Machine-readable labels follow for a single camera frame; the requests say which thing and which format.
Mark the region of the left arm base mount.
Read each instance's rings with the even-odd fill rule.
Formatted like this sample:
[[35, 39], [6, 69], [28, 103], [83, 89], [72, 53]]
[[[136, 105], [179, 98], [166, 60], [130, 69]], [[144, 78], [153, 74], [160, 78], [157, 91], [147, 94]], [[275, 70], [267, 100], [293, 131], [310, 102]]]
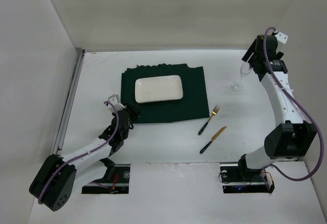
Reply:
[[101, 178], [93, 180], [84, 186], [82, 194], [128, 194], [130, 181], [130, 164], [115, 164], [111, 159], [100, 160], [100, 165], [106, 167]]

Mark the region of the dark green cloth napkin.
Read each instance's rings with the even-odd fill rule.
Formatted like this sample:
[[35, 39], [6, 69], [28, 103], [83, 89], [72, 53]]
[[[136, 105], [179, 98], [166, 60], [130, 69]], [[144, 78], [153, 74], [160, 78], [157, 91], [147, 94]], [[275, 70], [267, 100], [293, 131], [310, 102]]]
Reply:
[[186, 63], [126, 69], [121, 76], [121, 101], [138, 106], [138, 124], [209, 117], [204, 69]]

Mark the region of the gold fork green handle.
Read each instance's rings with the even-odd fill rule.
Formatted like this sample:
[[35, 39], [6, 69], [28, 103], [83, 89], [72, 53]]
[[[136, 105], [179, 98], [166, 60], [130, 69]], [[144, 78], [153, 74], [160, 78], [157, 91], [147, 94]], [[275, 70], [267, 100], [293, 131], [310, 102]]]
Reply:
[[206, 123], [205, 123], [205, 124], [201, 127], [201, 129], [199, 130], [199, 132], [198, 132], [198, 135], [199, 135], [199, 136], [204, 132], [204, 130], [205, 130], [206, 127], [208, 126], [210, 120], [212, 119], [212, 117], [214, 117], [214, 116], [218, 113], [219, 109], [220, 109], [220, 106], [216, 105], [215, 108], [212, 110], [209, 119], [206, 121]]

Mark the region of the clear champagne flute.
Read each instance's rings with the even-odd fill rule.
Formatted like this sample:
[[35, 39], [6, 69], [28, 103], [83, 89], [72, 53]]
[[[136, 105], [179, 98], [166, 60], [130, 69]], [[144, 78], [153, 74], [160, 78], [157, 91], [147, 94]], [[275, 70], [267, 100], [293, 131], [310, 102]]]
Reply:
[[240, 68], [240, 79], [231, 84], [231, 89], [235, 92], [240, 92], [243, 89], [242, 80], [247, 77], [252, 71], [252, 67], [249, 63], [244, 62]]

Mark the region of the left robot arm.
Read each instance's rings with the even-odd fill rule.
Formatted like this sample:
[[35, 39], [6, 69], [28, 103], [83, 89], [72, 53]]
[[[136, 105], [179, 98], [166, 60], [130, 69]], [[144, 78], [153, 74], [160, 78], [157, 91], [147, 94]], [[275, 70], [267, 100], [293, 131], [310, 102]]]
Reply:
[[52, 154], [45, 159], [29, 187], [29, 193], [39, 204], [53, 212], [58, 211], [67, 203], [74, 189], [99, 177], [111, 178], [115, 163], [109, 157], [124, 145], [129, 131], [140, 117], [140, 111], [137, 105], [129, 103], [124, 103], [122, 109], [110, 102], [106, 105], [111, 107], [113, 118], [95, 141], [71, 154]]

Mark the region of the white rectangular plate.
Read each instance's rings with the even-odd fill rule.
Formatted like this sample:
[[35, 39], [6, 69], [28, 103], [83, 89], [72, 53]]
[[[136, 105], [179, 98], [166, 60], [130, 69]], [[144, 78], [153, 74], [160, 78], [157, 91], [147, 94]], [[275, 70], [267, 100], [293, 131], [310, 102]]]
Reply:
[[137, 103], [174, 101], [182, 98], [182, 81], [178, 75], [141, 78], [135, 81]]

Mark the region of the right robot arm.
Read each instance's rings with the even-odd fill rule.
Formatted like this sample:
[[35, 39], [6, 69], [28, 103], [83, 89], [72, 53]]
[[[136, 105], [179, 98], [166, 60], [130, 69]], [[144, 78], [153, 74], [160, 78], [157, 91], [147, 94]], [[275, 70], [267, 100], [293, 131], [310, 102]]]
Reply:
[[264, 145], [238, 161], [239, 176], [249, 178], [280, 159], [303, 157], [313, 142], [317, 129], [308, 122], [295, 104], [289, 85], [288, 69], [277, 48], [286, 43], [282, 33], [258, 35], [242, 60], [249, 63], [266, 90], [275, 117], [275, 129], [265, 137]]

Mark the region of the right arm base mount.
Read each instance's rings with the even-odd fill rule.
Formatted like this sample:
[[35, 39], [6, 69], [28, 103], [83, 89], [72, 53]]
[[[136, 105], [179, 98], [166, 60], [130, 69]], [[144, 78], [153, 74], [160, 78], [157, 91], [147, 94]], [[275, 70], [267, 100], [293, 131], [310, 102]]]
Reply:
[[269, 172], [253, 170], [241, 174], [238, 163], [220, 164], [219, 181], [225, 194], [267, 193], [275, 189], [274, 180]]

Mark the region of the gold knife green handle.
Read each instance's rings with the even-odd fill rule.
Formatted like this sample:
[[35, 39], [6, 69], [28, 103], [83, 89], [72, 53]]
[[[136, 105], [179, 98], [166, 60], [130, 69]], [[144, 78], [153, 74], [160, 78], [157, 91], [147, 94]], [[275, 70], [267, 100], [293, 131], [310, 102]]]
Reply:
[[224, 127], [222, 127], [222, 128], [220, 128], [219, 129], [219, 131], [218, 132], [216, 132], [213, 136], [212, 136], [212, 138], [211, 138], [211, 140], [199, 151], [199, 153], [200, 154], [203, 154], [206, 150], [207, 150], [207, 148], [211, 145], [211, 143], [224, 131], [226, 129], [226, 126], [224, 126]]

